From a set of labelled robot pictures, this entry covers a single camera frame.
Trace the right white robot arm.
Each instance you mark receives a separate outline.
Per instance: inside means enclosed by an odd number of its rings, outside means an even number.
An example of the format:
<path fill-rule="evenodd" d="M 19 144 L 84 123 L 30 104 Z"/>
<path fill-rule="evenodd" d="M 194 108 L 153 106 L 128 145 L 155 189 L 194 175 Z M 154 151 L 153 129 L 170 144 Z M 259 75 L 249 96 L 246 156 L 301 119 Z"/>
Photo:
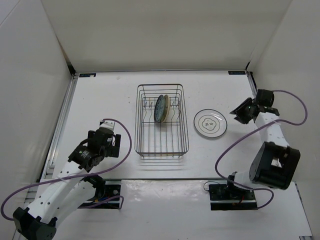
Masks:
<path fill-rule="evenodd" d="M 280 123 L 279 111 L 273 108 L 274 92 L 259 89 L 255 98 L 247 98 L 231 111 L 235 120 L 241 124 L 253 121 L 259 130 L 262 145 L 248 171 L 233 172 L 228 176 L 232 183 L 225 186 L 224 193 L 230 200 L 238 199 L 243 189 L 269 187 L 286 190 L 296 171 L 301 157 L 299 150 L 290 147 Z"/>

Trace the blue-green patterned plate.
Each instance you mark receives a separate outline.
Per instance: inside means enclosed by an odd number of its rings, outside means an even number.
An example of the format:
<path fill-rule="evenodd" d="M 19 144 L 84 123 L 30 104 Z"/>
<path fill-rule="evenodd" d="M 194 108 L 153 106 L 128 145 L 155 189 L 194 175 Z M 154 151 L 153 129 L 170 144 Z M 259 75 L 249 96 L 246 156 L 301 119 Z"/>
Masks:
<path fill-rule="evenodd" d="M 160 95 L 154 106 L 153 117 L 156 123 L 159 123 L 162 120 L 165 112 L 165 105 L 165 97 L 163 95 Z"/>

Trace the white plate with dark rim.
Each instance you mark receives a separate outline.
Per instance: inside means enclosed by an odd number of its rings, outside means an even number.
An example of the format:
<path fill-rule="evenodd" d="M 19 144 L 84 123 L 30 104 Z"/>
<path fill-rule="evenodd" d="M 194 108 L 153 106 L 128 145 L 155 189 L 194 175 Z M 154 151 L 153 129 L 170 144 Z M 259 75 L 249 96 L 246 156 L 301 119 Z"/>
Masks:
<path fill-rule="evenodd" d="M 208 139 L 222 137 L 228 128 L 225 116 L 214 109 L 202 109 L 193 118 L 193 126 L 198 134 Z"/>

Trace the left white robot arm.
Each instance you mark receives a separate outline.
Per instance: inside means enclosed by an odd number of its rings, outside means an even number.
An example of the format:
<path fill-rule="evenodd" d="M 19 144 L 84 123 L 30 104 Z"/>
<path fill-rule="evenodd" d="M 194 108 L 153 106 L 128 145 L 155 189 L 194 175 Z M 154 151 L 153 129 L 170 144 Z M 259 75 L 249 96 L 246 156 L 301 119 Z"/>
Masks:
<path fill-rule="evenodd" d="M 97 130 L 90 130 L 69 155 L 54 183 L 26 208 L 13 213 L 16 230 L 28 240 L 51 240 L 62 221 L 89 199 L 105 195 L 106 181 L 87 174 L 104 158 L 117 158 L 121 135 L 114 134 L 114 123 L 108 121 Z"/>

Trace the cream plate with floral spots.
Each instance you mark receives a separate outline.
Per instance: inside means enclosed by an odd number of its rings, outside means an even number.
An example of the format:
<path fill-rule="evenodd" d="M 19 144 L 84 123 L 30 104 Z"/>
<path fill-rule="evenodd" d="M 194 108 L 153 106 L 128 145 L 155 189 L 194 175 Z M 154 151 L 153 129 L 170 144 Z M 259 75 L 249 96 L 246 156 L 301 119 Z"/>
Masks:
<path fill-rule="evenodd" d="M 166 94 L 164 95 L 164 110 L 161 118 L 161 122 L 165 122 L 170 113 L 171 101 L 170 97 Z"/>

